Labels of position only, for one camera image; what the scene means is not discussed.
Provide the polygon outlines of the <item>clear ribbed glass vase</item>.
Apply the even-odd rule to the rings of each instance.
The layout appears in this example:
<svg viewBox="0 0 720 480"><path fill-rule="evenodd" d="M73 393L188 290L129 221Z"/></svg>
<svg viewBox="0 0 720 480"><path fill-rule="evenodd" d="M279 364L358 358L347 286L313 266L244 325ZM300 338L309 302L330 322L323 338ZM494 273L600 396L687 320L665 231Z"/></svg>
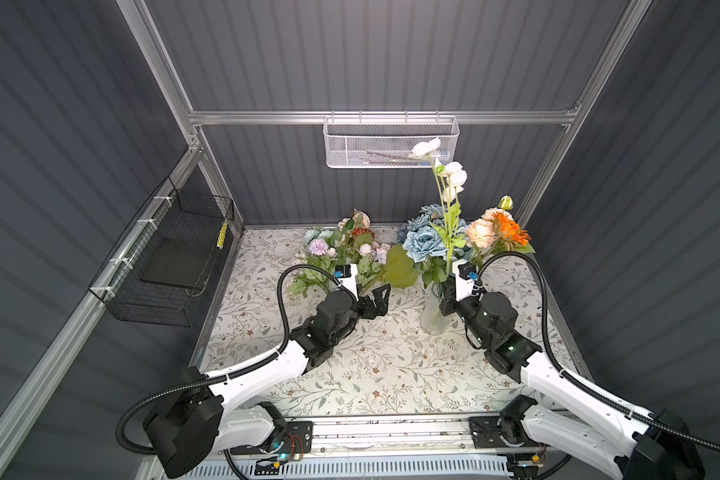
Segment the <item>clear ribbed glass vase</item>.
<svg viewBox="0 0 720 480"><path fill-rule="evenodd" d="M433 283L425 295L423 310L419 315L419 327L427 335L441 335L449 327L449 319L440 309L444 292L445 287L441 283Z"/></svg>

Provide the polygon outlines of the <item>blue rose bouquet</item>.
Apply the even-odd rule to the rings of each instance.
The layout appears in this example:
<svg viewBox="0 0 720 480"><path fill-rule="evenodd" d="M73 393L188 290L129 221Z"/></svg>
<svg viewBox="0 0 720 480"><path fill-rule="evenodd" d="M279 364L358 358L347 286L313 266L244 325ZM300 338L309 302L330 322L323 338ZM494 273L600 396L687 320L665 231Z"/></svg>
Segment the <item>blue rose bouquet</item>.
<svg viewBox="0 0 720 480"><path fill-rule="evenodd" d="M445 215L439 204L423 206L419 214L409 219L397 233L397 242L419 270L423 286L445 281L448 248L441 238L445 229Z"/></svg>

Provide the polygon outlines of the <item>peach rose stem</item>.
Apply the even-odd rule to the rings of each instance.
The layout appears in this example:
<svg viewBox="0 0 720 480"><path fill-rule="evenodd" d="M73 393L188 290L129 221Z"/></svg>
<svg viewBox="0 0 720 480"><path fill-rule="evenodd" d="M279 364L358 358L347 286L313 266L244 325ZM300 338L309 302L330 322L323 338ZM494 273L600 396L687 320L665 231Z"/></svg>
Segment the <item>peach rose stem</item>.
<svg viewBox="0 0 720 480"><path fill-rule="evenodd" d="M478 219L468 225L466 230L467 243L471 247L470 260L473 263L482 265L486 258L495 254L492 252L496 237L493 224L494 215L504 211L514 220L510 213L513 206L513 199L505 195L499 200L497 207L487 209Z"/></svg>

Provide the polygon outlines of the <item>orange gerbera flower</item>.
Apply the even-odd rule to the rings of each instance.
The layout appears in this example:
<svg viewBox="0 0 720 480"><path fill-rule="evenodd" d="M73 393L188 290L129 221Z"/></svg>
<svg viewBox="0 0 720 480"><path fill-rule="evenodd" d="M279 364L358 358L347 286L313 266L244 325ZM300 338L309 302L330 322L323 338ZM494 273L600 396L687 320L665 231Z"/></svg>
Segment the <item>orange gerbera flower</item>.
<svg viewBox="0 0 720 480"><path fill-rule="evenodd" d="M496 234L492 252L495 254L514 251L519 253L534 253L529 233L522 229L508 213L500 211L493 218Z"/></svg>

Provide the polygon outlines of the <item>white ranunculus stem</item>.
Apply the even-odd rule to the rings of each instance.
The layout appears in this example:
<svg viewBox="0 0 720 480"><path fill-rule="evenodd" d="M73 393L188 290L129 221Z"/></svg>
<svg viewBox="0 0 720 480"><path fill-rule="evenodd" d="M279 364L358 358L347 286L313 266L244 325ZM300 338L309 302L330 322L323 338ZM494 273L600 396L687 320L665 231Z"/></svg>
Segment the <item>white ranunculus stem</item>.
<svg viewBox="0 0 720 480"><path fill-rule="evenodd" d="M410 153L421 156L426 154L438 155L441 147L441 139L435 137L428 141L417 143ZM441 238L448 248L447 268L445 280L452 272L452 265L456 260L456 250L466 246L466 227L462 225L462 208L459 202L459 194L464 191L467 181L467 172L457 161L444 164L441 160L435 163L428 163L437 187L439 205L443 208L445 215L445 229L440 230Z"/></svg>

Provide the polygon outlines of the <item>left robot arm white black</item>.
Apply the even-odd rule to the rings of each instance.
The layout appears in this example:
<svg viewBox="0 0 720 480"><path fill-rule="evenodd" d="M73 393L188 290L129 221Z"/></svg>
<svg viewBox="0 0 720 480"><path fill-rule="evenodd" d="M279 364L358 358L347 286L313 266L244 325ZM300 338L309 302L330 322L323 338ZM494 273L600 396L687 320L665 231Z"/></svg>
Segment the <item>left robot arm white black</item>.
<svg viewBox="0 0 720 480"><path fill-rule="evenodd" d="M279 450L288 426L280 411L270 402L246 409L241 405L325 363L359 320L387 314L390 292L386 284L370 297L356 299L337 289L288 334L283 351L252 358L241 368L220 370L215 376L189 369L193 386L158 398L143 422L166 476L175 479L189 473L215 451Z"/></svg>

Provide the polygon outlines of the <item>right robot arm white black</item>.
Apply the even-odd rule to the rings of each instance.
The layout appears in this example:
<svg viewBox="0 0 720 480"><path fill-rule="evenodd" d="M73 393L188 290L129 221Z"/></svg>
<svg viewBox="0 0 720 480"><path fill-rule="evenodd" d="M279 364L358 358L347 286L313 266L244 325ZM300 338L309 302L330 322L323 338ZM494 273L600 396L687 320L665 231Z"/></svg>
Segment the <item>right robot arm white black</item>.
<svg viewBox="0 0 720 480"><path fill-rule="evenodd" d="M486 291L476 273L449 278L443 303L495 370L538 394L520 395L501 410L498 427L507 444L552 446L612 479L704 478L682 419L668 411L655 415L556 367L516 330L518 313L509 299Z"/></svg>

